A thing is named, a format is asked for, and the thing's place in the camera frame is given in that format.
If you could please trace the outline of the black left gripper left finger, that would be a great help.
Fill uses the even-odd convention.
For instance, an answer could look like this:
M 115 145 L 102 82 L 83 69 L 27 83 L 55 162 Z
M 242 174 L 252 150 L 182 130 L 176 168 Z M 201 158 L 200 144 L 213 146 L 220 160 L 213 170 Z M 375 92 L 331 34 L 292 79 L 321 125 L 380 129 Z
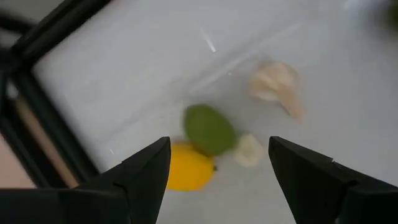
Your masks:
M 0 224 L 156 224 L 170 148 L 161 137 L 72 189 L 1 189 Z

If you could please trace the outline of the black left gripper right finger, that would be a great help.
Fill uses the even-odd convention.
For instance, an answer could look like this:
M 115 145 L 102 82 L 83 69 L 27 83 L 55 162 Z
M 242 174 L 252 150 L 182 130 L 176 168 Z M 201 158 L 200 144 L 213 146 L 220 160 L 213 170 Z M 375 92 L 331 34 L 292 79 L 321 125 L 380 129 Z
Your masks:
M 268 153 L 296 224 L 398 224 L 398 187 L 281 137 Z

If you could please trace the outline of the yellow lemon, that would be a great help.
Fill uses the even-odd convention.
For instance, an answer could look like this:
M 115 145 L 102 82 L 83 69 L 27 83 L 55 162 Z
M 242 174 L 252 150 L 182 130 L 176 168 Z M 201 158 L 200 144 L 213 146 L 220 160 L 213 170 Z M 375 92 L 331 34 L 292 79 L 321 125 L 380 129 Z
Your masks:
M 198 151 L 188 142 L 173 142 L 167 190 L 201 190 L 216 170 L 215 158 Z

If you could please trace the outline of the small garlic clove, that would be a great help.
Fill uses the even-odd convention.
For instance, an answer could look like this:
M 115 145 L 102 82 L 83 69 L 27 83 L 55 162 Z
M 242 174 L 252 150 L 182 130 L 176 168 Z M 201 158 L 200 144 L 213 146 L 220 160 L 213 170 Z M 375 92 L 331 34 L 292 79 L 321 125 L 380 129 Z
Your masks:
M 233 151 L 234 160 L 243 167 L 257 166 L 264 154 L 264 147 L 252 134 L 243 134 Z

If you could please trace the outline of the oval green lime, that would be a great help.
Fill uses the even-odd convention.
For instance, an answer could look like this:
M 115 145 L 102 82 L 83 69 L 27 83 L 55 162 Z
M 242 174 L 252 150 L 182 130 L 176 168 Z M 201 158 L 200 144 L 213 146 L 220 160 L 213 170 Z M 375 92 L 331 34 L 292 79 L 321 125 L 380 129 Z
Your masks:
M 183 130 L 194 147 L 208 156 L 222 155 L 238 141 L 231 122 L 207 104 L 190 105 L 184 110 Z

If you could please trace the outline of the garlic bulb with stem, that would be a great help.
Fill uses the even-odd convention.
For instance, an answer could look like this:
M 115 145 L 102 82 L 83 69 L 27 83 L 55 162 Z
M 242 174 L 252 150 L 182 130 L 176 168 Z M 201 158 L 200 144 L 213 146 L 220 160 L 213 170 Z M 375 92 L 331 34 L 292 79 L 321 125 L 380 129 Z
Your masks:
M 260 64 L 249 79 L 249 93 L 262 100 L 277 101 L 291 117 L 301 121 L 305 111 L 297 91 L 297 76 L 293 67 L 281 61 Z

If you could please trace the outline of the black metal table frame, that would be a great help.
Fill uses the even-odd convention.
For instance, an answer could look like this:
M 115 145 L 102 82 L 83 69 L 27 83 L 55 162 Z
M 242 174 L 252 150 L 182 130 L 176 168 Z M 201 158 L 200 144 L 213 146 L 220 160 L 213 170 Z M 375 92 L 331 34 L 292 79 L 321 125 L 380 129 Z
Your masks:
M 82 183 L 97 176 L 97 168 L 34 77 L 32 68 L 111 1 L 63 0 L 37 24 L 0 13 L 0 29 L 21 35 L 12 47 L 0 45 L 0 133 L 38 188 L 68 185 L 18 115 L 16 101 L 7 96 L 7 86 L 13 83 L 25 97 L 72 177 Z

